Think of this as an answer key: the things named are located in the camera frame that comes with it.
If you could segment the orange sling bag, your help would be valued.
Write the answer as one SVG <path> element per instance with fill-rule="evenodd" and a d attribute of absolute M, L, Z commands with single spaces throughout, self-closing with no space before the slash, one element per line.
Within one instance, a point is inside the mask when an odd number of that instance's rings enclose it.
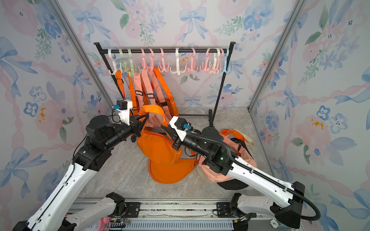
<path fill-rule="evenodd" d="M 189 175 L 197 163 L 197 158 L 178 159 L 178 161 L 171 166 L 157 164 L 149 160 L 148 172 L 151 178 L 157 183 L 174 184 Z"/>
<path fill-rule="evenodd" d="M 181 154 L 172 148 L 172 139 L 169 135 L 162 135 L 147 128 L 168 127 L 164 110 L 157 105 L 145 105 L 140 109 L 140 115 L 148 115 L 141 137 L 137 139 L 137 145 L 151 161 L 165 166 L 171 166 L 177 162 Z"/>

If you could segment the pink crossbody bag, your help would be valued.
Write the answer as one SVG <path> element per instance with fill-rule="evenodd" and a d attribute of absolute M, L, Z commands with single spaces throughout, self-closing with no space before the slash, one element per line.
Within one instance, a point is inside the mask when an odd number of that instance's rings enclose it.
<path fill-rule="evenodd" d="M 203 145 L 204 145 L 203 149 L 209 151 L 209 153 L 206 155 L 203 154 L 200 155 L 205 158 L 202 164 L 209 166 L 210 169 L 215 173 L 220 173 L 223 174 L 224 176 L 227 176 L 227 173 L 230 170 L 231 165 L 233 164 L 233 161 L 227 154 L 227 150 L 224 147 L 215 143 L 204 143 Z M 232 151 L 231 147 L 230 151 L 233 157 L 239 157 L 235 151 Z M 229 182 L 218 183 L 218 185 L 227 190 L 243 189 L 247 187 L 247 184 L 236 179 L 231 180 Z"/>

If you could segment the beige crossbody bag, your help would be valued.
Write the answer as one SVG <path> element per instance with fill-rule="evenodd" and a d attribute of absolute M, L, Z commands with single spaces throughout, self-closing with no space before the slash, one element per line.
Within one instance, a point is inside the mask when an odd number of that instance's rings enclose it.
<path fill-rule="evenodd" d="M 241 157 L 244 161 L 248 164 L 257 167 L 257 163 L 254 161 L 252 155 L 250 154 L 250 149 L 254 149 L 254 141 L 251 137 L 247 136 L 246 134 L 238 131 L 241 135 L 245 137 L 246 144 L 231 144 L 232 151 L 235 151 L 236 154 Z M 234 180 L 231 177 L 224 176 L 220 173 L 215 173 L 210 169 L 209 166 L 202 164 L 205 158 L 203 156 L 200 157 L 199 163 L 196 166 L 197 173 L 199 174 L 200 178 L 205 182 L 211 183 L 222 183 L 222 182 L 229 182 Z"/>

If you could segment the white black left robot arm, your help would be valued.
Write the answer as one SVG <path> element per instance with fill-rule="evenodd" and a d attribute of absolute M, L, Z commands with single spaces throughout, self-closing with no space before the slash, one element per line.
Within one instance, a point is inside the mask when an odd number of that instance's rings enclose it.
<path fill-rule="evenodd" d="M 111 151 L 130 136 L 140 137 L 146 114 L 130 116 L 129 123 L 111 123 L 108 116 L 94 117 L 86 127 L 83 146 L 73 155 L 68 171 L 40 207 L 27 221 L 18 222 L 15 231 L 82 231 L 106 216 L 122 217 L 127 207 L 124 197 L 109 193 L 102 201 L 80 213 L 69 215 L 72 204 L 90 179 L 111 156 Z"/>

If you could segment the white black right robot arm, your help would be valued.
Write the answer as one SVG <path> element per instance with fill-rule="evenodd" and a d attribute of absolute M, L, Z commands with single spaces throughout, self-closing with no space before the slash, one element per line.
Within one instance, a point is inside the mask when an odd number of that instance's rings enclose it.
<path fill-rule="evenodd" d="M 258 190 L 263 199 L 249 199 L 246 195 L 234 196 L 234 211 L 274 216 L 282 224 L 298 229 L 301 220 L 315 221 L 321 218 L 320 210 L 304 196 L 304 185 L 278 180 L 260 171 L 232 152 L 221 134 L 214 127 L 206 127 L 201 133 L 195 130 L 166 128 L 173 139 L 173 149 L 181 146 L 205 157 L 205 165 L 220 173 Z"/>

